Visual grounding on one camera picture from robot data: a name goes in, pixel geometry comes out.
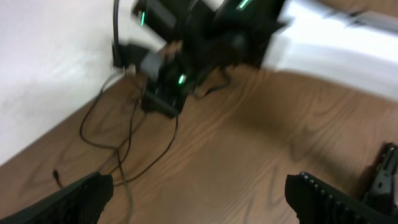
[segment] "wood grain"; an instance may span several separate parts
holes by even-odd
[[[395,103],[292,73],[229,72],[229,88],[188,99],[170,152],[130,185],[132,223],[298,223],[284,198],[287,174],[305,170],[352,195],[382,143],[398,142]],[[90,139],[118,145],[126,137],[134,94],[125,80],[106,92],[85,129]],[[111,155],[79,139],[87,109],[0,168],[0,217],[57,191],[54,168],[67,185]],[[173,130],[174,121],[150,114],[133,138],[126,175],[151,163]],[[99,223],[123,223],[127,210],[125,190],[115,188]]]
[[[319,0],[339,10],[354,12],[367,9],[388,16],[398,17],[398,1],[396,0]]]

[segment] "black cable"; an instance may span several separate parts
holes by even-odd
[[[144,117],[142,117],[140,123],[137,125],[137,127],[136,127],[134,130],[132,130],[132,125],[130,125],[129,136],[130,136],[131,138],[132,138],[132,136],[135,134],[135,132],[141,127],[141,125],[144,123],[144,121],[146,120],[146,118],[147,118],[147,114],[145,114]],[[128,141],[129,141],[129,144],[128,144],[128,147],[127,147],[127,151],[126,151],[125,155],[123,156],[123,159],[121,160],[122,163],[127,159],[127,156],[128,156],[128,154],[129,154],[129,152],[130,152],[130,148],[131,148],[131,138],[129,138],[129,140],[128,140]],[[115,172],[117,169],[118,169],[118,166],[116,166],[115,168],[113,168],[113,169],[111,170],[111,172],[109,172],[109,174],[112,174],[112,173]]]
[[[121,63],[119,54],[119,0],[113,1],[113,43],[116,63],[119,64]]]
[[[360,10],[357,10],[357,11],[349,13],[348,17],[350,17],[350,18],[357,17],[357,16],[360,16],[360,15],[364,14],[365,12],[368,12],[368,10],[367,9],[360,9]]]
[[[213,87],[209,88],[207,90],[207,92],[203,96],[199,96],[198,93],[194,90],[193,93],[192,93],[193,97],[195,97],[195,99],[197,99],[197,100],[202,100],[202,99],[204,99],[204,97],[206,97],[210,93],[213,93],[215,91],[220,91],[220,90],[223,90],[223,89],[227,88],[229,86],[229,84],[231,84],[232,78],[226,72],[225,69],[221,69],[221,75],[223,76],[223,78],[226,81],[225,84],[222,84],[222,85],[219,85],[219,86],[213,86]]]
[[[159,161],[159,160],[169,151],[169,149],[172,147],[172,144],[173,144],[175,138],[177,137],[177,131],[178,131],[178,117],[175,118],[175,130],[174,130],[174,135],[173,135],[173,138],[171,139],[169,145],[167,146],[166,150],[165,150],[160,156],[158,156],[151,164],[149,164],[149,166],[147,166],[143,171],[141,171],[141,172],[140,172],[139,174],[137,174],[135,177],[133,177],[133,178],[131,178],[131,179],[128,179],[128,180],[126,181],[127,183],[133,182],[133,181],[135,181],[136,179],[138,179],[140,176],[142,176],[143,174],[145,174],[153,165],[155,165],[155,163],[156,163],[157,161]],[[113,186],[114,186],[114,187],[119,187],[119,186],[122,186],[123,184],[124,184],[124,180],[123,180],[123,182],[114,184]]]
[[[99,148],[102,148],[102,149],[110,149],[110,150],[118,150],[118,149],[119,149],[118,147],[115,147],[115,146],[105,146],[105,145],[97,144],[97,143],[95,143],[95,142],[91,142],[91,141],[87,140],[87,138],[84,137],[84,135],[83,135],[83,128],[84,128],[84,125],[85,125],[85,123],[86,123],[86,120],[87,120],[87,118],[89,117],[89,115],[91,114],[91,112],[93,111],[93,109],[95,108],[95,106],[96,106],[96,105],[98,104],[98,102],[100,101],[100,99],[101,99],[101,97],[102,97],[102,94],[103,94],[103,92],[104,92],[104,89],[106,88],[106,86],[108,85],[108,83],[109,83],[111,80],[113,80],[114,78],[118,77],[119,75],[122,75],[122,73],[115,73],[115,74],[111,75],[111,76],[104,82],[104,85],[101,87],[101,90],[99,91],[98,96],[95,98],[94,103],[91,105],[91,107],[90,107],[89,110],[87,111],[85,117],[83,118],[83,121],[82,121],[81,124],[80,124],[80,130],[79,130],[80,138],[81,138],[81,140],[83,140],[84,142],[86,142],[87,144],[89,144],[89,145],[91,145],[91,146],[99,147]]]
[[[63,185],[61,184],[61,182],[60,182],[60,174],[58,173],[58,170],[53,170],[52,171],[52,176],[54,177],[54,179],[55,179],[55,181],[57,182],[57,185],[60,187],[60,188],[63,188]]]
[[[130,206],[130,209],[129,209],[129,215],[127,216],[127,221],[126,221],[126,223],[128,224],[128,223],[130,223],[130,219],[131,219],[131,217],[132,217],[132,211],[133,211],[133,208],[134,208],[134,201],[133,201],[133,199],[132,199],[131,190],[130,190],[129,184],[128,184],[127,180],[126,180],[126,176],[124,175],[124,171],[123,171],[123,168],[122,168],[122,162],[121,162],[121,160],[120,160],[120,153],[119,153],[119,151],[118,151],[118,162],[119,162],[118,167],[119,167],[119,170],[120,170],[120,175],[121,175],[121,177],[122,177],[124,187],[126,188],[127,196],[129,197],[129,206]]]

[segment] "green led light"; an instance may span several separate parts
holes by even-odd
[[[180,76],[180,80],[178,81],[178,84],[179,84],[179,85],[183,84],[183,83],[185,82],[186,79],[187,79],[187,76],[184,75],[184,74],[182,74],[182,75]]]
[[[239,4],[239,8],[240,9],[244,9],[249,3],[251,2],[251,0],[243,0],[240,4]]]
[[[141,16],[141,26],[144,25],[144,21],[145,21],[145,12],[142,12],[142,16]]]

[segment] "cord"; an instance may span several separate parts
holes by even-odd
[[[166,150],[160,155],[158,156],[151,164],[149,164],[149,166],[147,166],[143,171],[141,171],[139,174],[137,174],[135,177],[128,179],[126,182],[130,183],[135,181],[136,179],[138,179],[140,176],[142,176],[143,174],[145,174],[153,165],[156,164],[156,162],[158,162],[168,151],[169,149],[172,147],[175,138],[177,137],[177,131],[178,131],[178,117],[175,118],[175,130],[174,130],[174,135],[173,138],[171,139],[169,145],[167,146]],[[114,184],[114,187],[119,187],[122,186],[124,184],[124,180],[121,183],[117,183]]]
[[[98,147],[98,148],[102,148],[102,149],[110,149],[110,150],[113,150],[114,153],[117,153],[117,154],[118,154],[118,166],[116,167],[116,169],[119,168],[119,170],[120,170],[120,174],[121,174],[121,177],[122,177],[122,179],[123,179],[123,184],[124,184],[124,186],[125,186],[125,188],[126,188],[127,196],[128,196],[128,198],[129,198],[130,209],[129,209],[129,215],[128,215],[128,217],[127,217],[127,222],[126,222],[126,223],[129,223],[129,222],[130,222],[130,219],[131,219],[131,217],[132,217],[132,212],[133,212],[133,208],[134,208],[134,202],[133,202],[133,199],[132,199],[132,194],[131,194],[130,188],[129,188],[129,186],[128,186],[128,182],[127,182],[126,177],[125,177],[125,175],[124,175],[124,171],[123,171],[123,168],[122,168],[122,163],[123,163],[124,160],[127,158],[128,151],[129,151],[129,149],[130,149],[130,147],[131,147],[132,135],[141,127],[142,123],[145,121],[145,118],[146,118],[146,114],[145,114],[144,117],[143,117],[143,119],[142,119],[141,122],[139,123],[139,125],[133,130],[133,128],[132,128],[132,127],[133,127],[133,117],[134,117],[134,115],[135,115],[135,113],[136,113],[137,104],[138,104],[138,100],[139,100],[139,99],[137,99],[137,100],[134,101],[134,109],[133,109],[133,111],[132,111],[132,113],[131,113],[131,116],[130,116],[129,137],[128,137],[126,140],[124,140],[124,141],[120,144],[119,147],[115,147],[115,146],[106,146],[106,145],[97,144],[97,143],[94,143],[94,142],[89,141],[89,140],[88,140],[86,137],[84,137],[84,135],[83,135],[83,128],[84,128],[85,122],[86,122],[87,118],[89,117],[89,115],[91,114],[91,112],[94,110],[95,106],[96,106],[96,105],[98,104],[98,102],[100,101],[100,99],[101,99],[101,97],[102,97],[102,94],[103,94],[103,92],[104,92],[104,89],[106,88],[106,86],[108,85],[108,83],[109,83],[111,80],[115,79],[115,78],[116,78],[117,76],[119,76],[119,75],[120,75],[120,73],[115,73],[115,74],[111,75],[111,76],[104,82],[103,86],[101,87],[101,89],[100,89],[100,91],[99,91],[99,93],[98,93],[98,96],[96,97],[94,103],[92,104],[92,106],[90,107],[90,109],[87,111],[87,114],[85,115],[85,117],[83,118],[83,121],[82,121],[81,124],[80,124],[79,135],[80,135],[80,138],[81,138],[84,142],[86,142],[87,144],[89,144],[89,145],[91,145],[91,146]],[[122,147],[125,145],[125,143],[126,143],[127,141],[129,141],[129,146],[128,146],[127,153],[126,153],[126,155],[124,156],[123,160],[120,160],[120,153],[119,153],[120,148],[122,148]],[[103,168],[103,166],[105,166],[105,165],[110,161],[110,159],[111,159],[111,157],[109,157],[109,158],[106,160],[106,162],[99,168],[99,170],[101,170],[101,169]],[[53,176],[54,176],[55,180],[57,181],[58,186],[62,187],[62,184],[61,184],[60,181],[59,181],[59,173],[58,173],[58,171],[54,170],[54,171],[53,171]]]
[[[213,86],[210,89],[207,90],[207,92],[203,95],[203,96],[199,96],[198,93],[194,90],[192,95],[193,97],[195,97],[195,99],[197,100],[202,100],[204,99],[204,97],[206,97],[207,95],[209,95],[210,93],[213,93],[215,91],[220,91],[223,90],[225,88],[227,88],[229,86],[229,84],[231,84],[232,82],[232,78],[231,76],[227,73],[227,71],[224,69],[221,69],[221,75],[223,76],[223,78],[225,79],[226,83],[220,86]]]
[[[118,162],[119,162],[118,167],[119,167],[119,170],[120,170],[120,175],[122,177],[124,187],[126,188],[127,196],[129,197],[129,207],[130,207],[130,209],[129,209],[129,215],[127,216],[127,221],[126,221],[126,223],[128,224],[128,223],[130,223],[130,219],[132,217],[132,212],[134,210],[134,201],[132,199],[131,190],[130,190],[129,184],[128,184],[127,180],[126,180],[126,176],[124,175],[124,171],[123,171],[123,168],[122,168],[122,162],[120,160],[119,151],[118,151]]]
[[[119,0],[113,1],[113,42],[114,42],[114,54],[117,63],[120,62],[120,51],[119,51]]]
[[[348,17],[350,17],[350,18],[357,17],[357,16],[360,16],[360,15],[362,15],[365,12],[368,12],[368,11],[369,10],[367,10],[367,9],[360,9],[360,10],[357,10],[357,11],[349,13]]]
[[[60,188],[63,188],[63,185],[61,184],[61,182],[60,182],[60,174],[58,173],[58,170],[53,170],[52,171],[52,176],[54,177],[54,179],[55,179],[55,181],[57,182],[57,185],[60,187]]]
[[[89,110],[87,111],[87,114],[86,114],[85,117],[83,118],[83,121],[82,121],[81,124],[80,124],[80,130],[79,130],[80,138],[81,138],[81,140],[83,140],[85,143],[87,143],[87,144],[89,144],[89,145],[91,145],[91,146],[98,147],[98,148],[102,148],[102,149],[110,149],[110,150],[118,150],[118,149],[119,149],[118,147],[115,147],[115,146],[106,146],[106,145],[97,144],[97,143],[95,143],[95,142],[91,142],[91,141],[87,140],[87,138],[84,137],[84,135],[83,135],[83,128],[84,128],[84,125],[85,125],[85,123],[86,123],[86,120],[87,120],[87,118],[89,117],[89,115],[91,114],[91,112],[94,110],[95,106],[96,106],[96,105],[98,104],[98,102],[100,101],[100,99],[101,99],[101,97],[102,97],[102,94],[103,94],[103,92],[104,92],[104,89],[106,88],[106,86],[108,85],[108,83],[109,83],[111,80],[115,79],[115,78],[118,77],[119,75],[122,75],[122,73],[115,73],[115,74],[111,75],[111,76],[104,82],[104,85],[101,87],[101,90],[99,91],[98,96],[95,98],[94,103],[91,105],[91,107],[90,107]]]
[[[139,122],[139,124],[137,125],[137,127],[136,127],[134,130],[132,130],[132,126],[130,126],[130,133],[129,133],[129,136],[132,137],[132,136],[135,134],[135,132],[142,126],[142,124],[144,123],[144,121],[146,120],[146,118],[147,118],[147,115],[145,114],[144,117],[142,117],[141,121]],[[127,155],[128,155],[129,152],[130,152],[130,148],[131,148],[131,138],[129,138],[128,141],[129,141],[129,145],[128,145],[128,147],[127,147],[127,151],[126,151],[125,155],[123,156],[123,159],[121,160],[122,163],[126,160]],[[117,169],[118,169],[118,166],[116,166],[115,168],[113,168],[113,169],[111,170],[111,172],[109,172],[109,174],[112,174],[112,173],[115,172]]]

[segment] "white surface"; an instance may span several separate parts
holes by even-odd
[[[222,0],[209,0],[212,6]],[[92,99],[111,73],[112,0],[0,1],[0,164]],[[163,41],[130,20],[121,0],[121,39],[159,49]],[[267,63],[398,99],[398,39],[346,28],[341,17],[299,1],[284,17]]]
[[[121,39],[163,41],[120,5]],[[112,0],[0,1],[0,164],[92,99],[111,73]]]
[[[398,100],[398,35],[353,27],[346,16],[313,1],[285,5],[289,27],[274,37],[266,64]]]

